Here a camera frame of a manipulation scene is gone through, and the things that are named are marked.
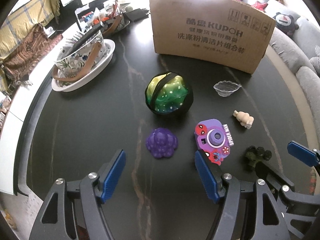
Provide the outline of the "grey curved sofa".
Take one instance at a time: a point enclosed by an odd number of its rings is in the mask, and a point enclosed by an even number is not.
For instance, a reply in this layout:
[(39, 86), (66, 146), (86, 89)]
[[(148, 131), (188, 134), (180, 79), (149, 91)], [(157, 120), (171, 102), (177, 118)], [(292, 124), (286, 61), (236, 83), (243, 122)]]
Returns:
[(275, 0), (243, 0), (252, 5), (256, 1), (268, 3), (265, 13), (274, 17), (277, 12), (292, 15), (299, 25), (292, 37), (276, 28), (270, 46), (276, 51), (296, 78), (308, 100), (315, 122), (319, 122), (319, 76), (310, 63), (312, 57), (319, 56), (319, 28), (303, 17), (294, 7), (285, 6)]

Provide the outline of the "purple grape toy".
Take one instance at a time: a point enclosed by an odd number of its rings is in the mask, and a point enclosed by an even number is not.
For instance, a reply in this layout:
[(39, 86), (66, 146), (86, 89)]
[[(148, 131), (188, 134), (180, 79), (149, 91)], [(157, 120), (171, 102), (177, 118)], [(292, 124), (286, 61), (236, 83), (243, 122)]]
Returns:
[(145, 145), (154, 158), (171, 158), (178, 148), (178, 138), (167, 128), (160, 127), (151, 132)]

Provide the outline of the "brown patterned cloth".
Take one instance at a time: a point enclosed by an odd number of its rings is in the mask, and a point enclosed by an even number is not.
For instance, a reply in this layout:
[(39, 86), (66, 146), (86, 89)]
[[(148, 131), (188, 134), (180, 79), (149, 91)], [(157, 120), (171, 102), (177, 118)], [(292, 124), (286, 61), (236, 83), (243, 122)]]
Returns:
[(23, 42), (4, 60), (3, 69), (7, 78), (22, 81), (62, 38), (61, 34), (47, 37), (43, 27), (35, 25)]

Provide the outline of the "dark round sailboat cushion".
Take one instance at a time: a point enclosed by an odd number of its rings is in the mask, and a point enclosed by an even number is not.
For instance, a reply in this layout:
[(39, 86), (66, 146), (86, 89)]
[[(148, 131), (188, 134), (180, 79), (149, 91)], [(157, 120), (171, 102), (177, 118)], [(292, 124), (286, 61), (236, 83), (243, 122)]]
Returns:
[(292, 15), (277, 12), (273, 19), (276, 21), (276, 27), (289, 37), (292, 37), (299, 29), (299, 25), (294, 21)]

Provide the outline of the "clear leaf-shaped dish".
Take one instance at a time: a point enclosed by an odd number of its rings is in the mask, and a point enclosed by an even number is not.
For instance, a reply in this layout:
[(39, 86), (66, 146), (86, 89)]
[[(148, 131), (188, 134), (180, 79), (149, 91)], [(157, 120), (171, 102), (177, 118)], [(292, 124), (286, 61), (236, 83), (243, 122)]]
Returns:
[(238, 91), (242, 86), (232, 81), (219, 81), (214, 85), (214, 89), (221, 97), (228, 97), (234, 92)]

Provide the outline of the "green ball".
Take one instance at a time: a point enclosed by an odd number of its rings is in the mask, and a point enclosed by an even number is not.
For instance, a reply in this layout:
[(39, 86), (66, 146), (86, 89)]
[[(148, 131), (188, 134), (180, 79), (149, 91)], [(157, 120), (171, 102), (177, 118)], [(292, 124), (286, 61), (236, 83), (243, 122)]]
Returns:
[(147, 85), (144, 95), (148, 109), (162, 116), (185, 114), (194, 101), (191, 85), (176, 72), (154, 76)]

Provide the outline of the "purple spider-man toy camera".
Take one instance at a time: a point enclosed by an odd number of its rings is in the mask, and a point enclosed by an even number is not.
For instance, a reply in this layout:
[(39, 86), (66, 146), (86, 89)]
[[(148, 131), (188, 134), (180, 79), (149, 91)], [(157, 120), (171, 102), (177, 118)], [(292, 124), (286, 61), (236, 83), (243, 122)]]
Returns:
[(199, 122), (194, 132), (197, 148), (203, 150), (207, 158), (216, 165), (221, 165), (230, 155), (234, 140), (227, 124), (217, 119)]

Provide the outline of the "beige small figurine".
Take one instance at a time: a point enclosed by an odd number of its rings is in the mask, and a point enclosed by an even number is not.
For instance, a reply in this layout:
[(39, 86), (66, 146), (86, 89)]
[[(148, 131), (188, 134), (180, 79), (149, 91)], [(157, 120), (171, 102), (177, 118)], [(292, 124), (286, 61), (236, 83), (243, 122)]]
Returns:
[(250, 129), (253, 125), (254, 118), (247, 112), (234, 110), (233, 116), (240, 122), (240, 125), (246, 129)]

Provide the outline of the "cardboard box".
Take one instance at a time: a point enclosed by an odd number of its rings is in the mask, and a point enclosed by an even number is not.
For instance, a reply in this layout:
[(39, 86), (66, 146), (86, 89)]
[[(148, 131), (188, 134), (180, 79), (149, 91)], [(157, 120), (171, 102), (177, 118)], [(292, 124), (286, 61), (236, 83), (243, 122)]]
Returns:
[(276, 21), (237, 0), (149, 0), (158, 54), (209, 61), (253, 74)]

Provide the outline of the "yellow plaid blanket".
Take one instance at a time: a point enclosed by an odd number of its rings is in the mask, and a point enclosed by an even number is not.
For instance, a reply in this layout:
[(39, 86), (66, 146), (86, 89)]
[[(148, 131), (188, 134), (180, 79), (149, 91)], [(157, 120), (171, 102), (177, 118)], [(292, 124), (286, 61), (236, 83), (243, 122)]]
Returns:
[(37, 24), (45, 27), (60, 16), (59, 0), (31, 0), (9, 15), (1, 26), (1, 59), (8, 57)]

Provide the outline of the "white oval plate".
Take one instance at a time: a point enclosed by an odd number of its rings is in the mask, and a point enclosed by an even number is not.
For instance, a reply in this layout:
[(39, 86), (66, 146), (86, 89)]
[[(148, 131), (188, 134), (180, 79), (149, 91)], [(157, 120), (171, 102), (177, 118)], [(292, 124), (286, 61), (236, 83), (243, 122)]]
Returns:
[(52, 79), (52, 90), (56, 92), (71, 92), (86, 85), (98, 76), (112, 60), (116, 48), (115, 42), (110, 39), (104, 39), (104, 44), (107, 47), (107, 53), (92, 67), (91, 71), (86, 76), (74, 83), (67, 83), (66, 85), (64, 85), (62, 81)]

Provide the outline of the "striped star cushion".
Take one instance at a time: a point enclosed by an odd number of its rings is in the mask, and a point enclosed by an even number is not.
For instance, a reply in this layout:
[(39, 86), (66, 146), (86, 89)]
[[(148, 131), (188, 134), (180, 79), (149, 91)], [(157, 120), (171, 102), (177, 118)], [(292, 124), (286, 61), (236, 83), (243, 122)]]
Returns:
[(312, 64), (312, 66), (316, 70), (317, 75), (320, 76), (320, 57), (319, 56), (312, 57), (310, 59), (310, 63)]

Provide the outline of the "black remote in bowl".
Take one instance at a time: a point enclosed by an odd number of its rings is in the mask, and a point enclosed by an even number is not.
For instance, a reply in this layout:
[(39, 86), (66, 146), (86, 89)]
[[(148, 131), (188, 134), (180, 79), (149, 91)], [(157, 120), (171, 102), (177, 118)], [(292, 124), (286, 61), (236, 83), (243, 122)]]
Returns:
[(99, 22), (98, 24), (95, 24), (91, 29), (89, 29), (87, 32), (80, 33), (77, 32), (72, 40), (74, 40), (74, 43), (71, 47), (70, 53), (74, 53), (79, 48), (81, 48), (91, 37), (93, 37), (97, 32), (99, 32), (104, 27), (103, 22)]

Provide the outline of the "red star plush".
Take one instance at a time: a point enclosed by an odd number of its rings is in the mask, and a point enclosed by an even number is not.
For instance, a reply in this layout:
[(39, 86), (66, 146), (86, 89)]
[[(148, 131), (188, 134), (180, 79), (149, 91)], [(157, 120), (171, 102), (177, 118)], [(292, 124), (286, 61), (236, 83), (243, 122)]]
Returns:
[(254, 4), (251, 5), (251, 7), (260, 10), (262, 12), (265, 12), (265, 8), (268, 6), (268, 3), (260, 3), (259, 1), (256, 1)]

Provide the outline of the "green toy truck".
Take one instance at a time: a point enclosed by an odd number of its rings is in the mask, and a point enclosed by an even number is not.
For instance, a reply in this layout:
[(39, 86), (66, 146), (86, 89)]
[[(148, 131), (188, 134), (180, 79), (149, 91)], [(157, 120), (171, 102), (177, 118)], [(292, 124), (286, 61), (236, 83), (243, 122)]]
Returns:
[(254, 171), (257, 163), (264, 160), (269, 161), (272, 158), (272, 152), (270, 150), (264, 149), (263, 147), (249, 146), (246, 149), (244, 158), (247, 169), (250, 171)]

